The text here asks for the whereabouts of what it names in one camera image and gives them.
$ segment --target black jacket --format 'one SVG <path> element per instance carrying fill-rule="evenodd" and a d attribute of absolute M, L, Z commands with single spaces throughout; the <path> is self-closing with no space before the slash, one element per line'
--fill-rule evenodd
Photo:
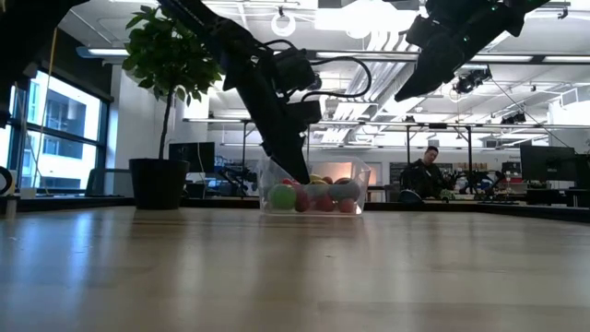
<path fill-rule="evenodd" d="M 415 191 L 420 197 L 439 197 L 447 187 L 441 170 L 433 163 L 426 166 L 422 160 L 409 164 L 403 175 L 402 184 L 406 189 Z"/>

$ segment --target black plant pot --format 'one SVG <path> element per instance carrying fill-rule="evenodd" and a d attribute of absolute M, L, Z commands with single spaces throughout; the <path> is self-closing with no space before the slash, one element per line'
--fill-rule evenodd
<path fill-rule="evenodd" d="M 190 163 L 182 160 L 129 160 L 136 207 L 176 209 Z"/>

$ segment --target clear plastic bin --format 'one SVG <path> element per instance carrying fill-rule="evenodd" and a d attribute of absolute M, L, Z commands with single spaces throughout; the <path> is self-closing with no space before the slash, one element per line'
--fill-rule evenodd
<path fill-rule="evenodd" d="M 297 216 L 341 217 L 362 213 L 371 176 L 367 164 L 354 157 L 335 157 L 329 162 L 311 162 L 309 168 L 315 180 L 302 185 L 271 159 L 261 160 L 258 163 L 261 210 L 266 214 Z"/>

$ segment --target potted plant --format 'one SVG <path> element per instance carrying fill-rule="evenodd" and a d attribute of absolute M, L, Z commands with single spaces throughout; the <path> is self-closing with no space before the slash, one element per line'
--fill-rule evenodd
<path fill-rule="evenodd" d="M 144 209 L 175 209 L 180 205 L 189 163 L 165 160 L 164 147 L 174 96 L 190 105 L 220 80 L 218 64 L 203 43 L 161 7 L 141 6 L 126 28 L 133 29 L 125 45 L 129 57 L 123 62 L 139 87 L 152 89 L 157 100 L 166 101 L 157 159 L 129 160 L 136 206 Z"/>

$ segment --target wooden table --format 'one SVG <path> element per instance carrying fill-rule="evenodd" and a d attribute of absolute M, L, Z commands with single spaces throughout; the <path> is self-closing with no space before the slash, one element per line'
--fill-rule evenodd
<path fill-rule="evenodd" d="M 587 331 L 590 228 L 130 207 L 0 221 L 0 331 Z"/>

